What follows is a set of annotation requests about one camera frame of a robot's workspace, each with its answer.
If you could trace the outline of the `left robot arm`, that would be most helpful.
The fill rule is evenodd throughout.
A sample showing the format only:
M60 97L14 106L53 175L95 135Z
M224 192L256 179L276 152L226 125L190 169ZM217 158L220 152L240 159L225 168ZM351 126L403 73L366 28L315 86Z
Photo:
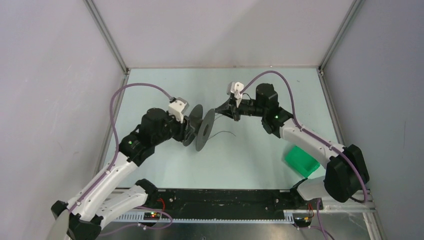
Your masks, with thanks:
M184 146L192 143L202 122L203 107L196 105L189 115L183 112L184 107L172 104L168 110L149 109L141 123L118 144L112 160L76 196L52 205L55 223L47 239L95 240L122 214L141 206L156 206L156 187L146 179L138 180L114 198L108 196L155 153L156 146L171 139Z

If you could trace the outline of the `controller board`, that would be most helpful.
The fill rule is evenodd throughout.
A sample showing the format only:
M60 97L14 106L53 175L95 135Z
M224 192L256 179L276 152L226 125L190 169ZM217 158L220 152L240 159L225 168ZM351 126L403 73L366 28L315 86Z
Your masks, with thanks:
M309 229L312 224L313 217L294 217L293 226L297 229Z
M154 211L147 211L143 214L143 220L144 221L159 221L161 219L161 213L160 212L154 212Z

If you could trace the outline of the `dark grey cable spool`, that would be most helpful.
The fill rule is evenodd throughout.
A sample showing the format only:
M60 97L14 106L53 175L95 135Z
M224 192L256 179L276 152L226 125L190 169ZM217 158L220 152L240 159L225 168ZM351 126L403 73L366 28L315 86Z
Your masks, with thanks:
M215 110L211 108L205 116L203 116L203 106L197 104L189 116L185 116L187 120L187 128L185 130L183 146L188 147L195 142L195 150L200 152L206 145L215 122Z

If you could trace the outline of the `aluminium frame rail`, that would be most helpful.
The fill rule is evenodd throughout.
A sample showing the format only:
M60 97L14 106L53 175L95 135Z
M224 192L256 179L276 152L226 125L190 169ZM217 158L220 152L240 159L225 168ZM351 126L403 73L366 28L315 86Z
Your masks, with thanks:
M94 23L96 24L100 34L102 35L106 45L108 46L113 58L115 59L116 63L118 64L121 72L124 75L127 75L129 72L129 68L127 67L124 58L122 57L122 54L119 51L119 48L114 41L114 38L109 31L106 22L104 21L104 18L101 15L101 12L99 11L96 3L94 0L84 0L83 1L88 12L90 13Z

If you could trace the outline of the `left controller board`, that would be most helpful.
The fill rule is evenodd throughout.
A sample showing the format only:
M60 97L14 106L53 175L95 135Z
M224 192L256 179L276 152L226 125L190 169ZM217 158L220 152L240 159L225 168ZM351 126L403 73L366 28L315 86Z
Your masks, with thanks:
M161 213L160 212L154 212L154 211L147 211L143 214L143 220L144 221L159 221L161 219Z

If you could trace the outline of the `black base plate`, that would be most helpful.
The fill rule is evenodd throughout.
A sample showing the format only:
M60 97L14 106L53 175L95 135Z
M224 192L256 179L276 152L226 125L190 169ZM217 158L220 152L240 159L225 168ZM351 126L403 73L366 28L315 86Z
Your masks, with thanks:
M307 210L309 203L294 191L278 189L160 188L144 205L174 218L276 220L287 210Z

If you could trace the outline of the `right controller board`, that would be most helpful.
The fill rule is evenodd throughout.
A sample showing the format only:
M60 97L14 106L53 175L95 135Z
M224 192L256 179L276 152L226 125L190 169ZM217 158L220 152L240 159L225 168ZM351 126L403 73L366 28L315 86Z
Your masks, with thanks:
M312 224L313 217L294 217L293 226L297 229L309 229Z

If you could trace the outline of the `green plastic tray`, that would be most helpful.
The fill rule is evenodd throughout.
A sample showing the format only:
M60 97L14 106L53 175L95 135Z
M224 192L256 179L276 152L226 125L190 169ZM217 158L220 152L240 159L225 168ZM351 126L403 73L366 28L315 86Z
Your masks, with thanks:
M284 157L286 163L304 178L308 178L320 163L298 146L294 146Z

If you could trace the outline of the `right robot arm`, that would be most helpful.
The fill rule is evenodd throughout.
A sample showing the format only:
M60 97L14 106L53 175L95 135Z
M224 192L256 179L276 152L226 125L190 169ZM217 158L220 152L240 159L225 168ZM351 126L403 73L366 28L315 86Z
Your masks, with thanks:
M278 93L272 84L259 84L254 99L242 99L240 82L230 86L235 89L229 90L229 99L215 108L217 114L234 121L239 121L241 116L260 117L268 134L294 144L324 167L324 176L306 178L292 187L295 192L290 201L295 208L304 209L311 200L323 197L344 203L366 188L370 176L358 146L333 143L296 122L294 115L279 105Z

